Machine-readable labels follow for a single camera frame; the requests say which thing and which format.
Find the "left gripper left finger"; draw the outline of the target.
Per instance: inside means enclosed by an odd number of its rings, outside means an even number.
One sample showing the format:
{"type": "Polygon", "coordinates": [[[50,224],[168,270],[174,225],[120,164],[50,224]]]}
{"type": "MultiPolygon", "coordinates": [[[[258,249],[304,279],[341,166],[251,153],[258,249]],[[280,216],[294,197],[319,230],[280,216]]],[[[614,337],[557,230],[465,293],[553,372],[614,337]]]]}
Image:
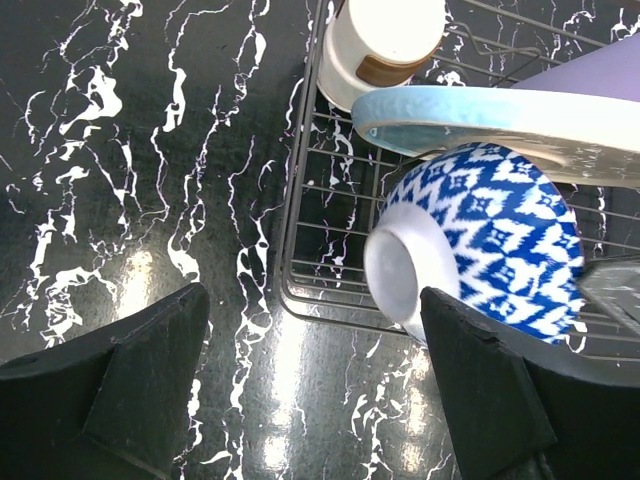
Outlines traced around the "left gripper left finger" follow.
{"type": "Polygon", "coordinates": [[[210,300],[189,284],[1,367],[4,479],[168,479],[210,300]]]}

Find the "cream and blue plate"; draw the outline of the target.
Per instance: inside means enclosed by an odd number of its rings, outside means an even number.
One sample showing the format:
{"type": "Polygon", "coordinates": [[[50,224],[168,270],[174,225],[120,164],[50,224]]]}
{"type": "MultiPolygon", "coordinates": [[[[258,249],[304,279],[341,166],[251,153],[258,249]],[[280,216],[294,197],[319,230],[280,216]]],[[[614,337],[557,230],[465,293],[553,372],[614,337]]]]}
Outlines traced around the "cream and blue plate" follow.
{"type": "Polygon", "coordinates": [[[407,157],[494,143],[561,183],[639,185],[639,105],[583,94],[403,86],[359,97],[351,118],[369,143],[407,157]]]}

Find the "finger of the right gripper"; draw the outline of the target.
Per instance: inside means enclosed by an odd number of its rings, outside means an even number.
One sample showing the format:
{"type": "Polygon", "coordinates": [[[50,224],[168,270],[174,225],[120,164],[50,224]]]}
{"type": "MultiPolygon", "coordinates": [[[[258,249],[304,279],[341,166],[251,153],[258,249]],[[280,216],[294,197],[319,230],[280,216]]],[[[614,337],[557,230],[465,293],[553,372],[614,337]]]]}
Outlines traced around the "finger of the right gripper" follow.
{"type": "Polygon", "coordinates": [[[629,330],[639,329],[639,255],[590,261],[577,281],[583,296],[629,330]]]}

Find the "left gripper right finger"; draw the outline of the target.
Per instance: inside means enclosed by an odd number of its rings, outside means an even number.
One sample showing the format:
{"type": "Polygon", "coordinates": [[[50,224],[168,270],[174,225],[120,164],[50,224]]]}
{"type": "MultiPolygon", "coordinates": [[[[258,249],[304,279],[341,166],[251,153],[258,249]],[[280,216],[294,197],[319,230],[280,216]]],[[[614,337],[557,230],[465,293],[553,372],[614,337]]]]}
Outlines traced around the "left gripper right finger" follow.
{"type": "Polygon", "coordinates": [[[421,317],[462,478],[638,478],[638,372],[547,344],[437,289],[423,289],[421,317]]]}

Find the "cream and brown mug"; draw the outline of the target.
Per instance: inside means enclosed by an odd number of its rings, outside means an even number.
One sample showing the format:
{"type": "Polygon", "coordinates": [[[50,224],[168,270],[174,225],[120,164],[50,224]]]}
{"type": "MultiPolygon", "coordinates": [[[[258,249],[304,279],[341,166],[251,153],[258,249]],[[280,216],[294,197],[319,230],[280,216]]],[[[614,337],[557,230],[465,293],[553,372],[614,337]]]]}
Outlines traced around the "cream and brown mug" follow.
{"type": "Polygon", "coordinates": [[[445,27],[444,0],[341,1],[324,33],[317,87],[350,112],[374,89],[408,84],[439,48],[445,27]]]}

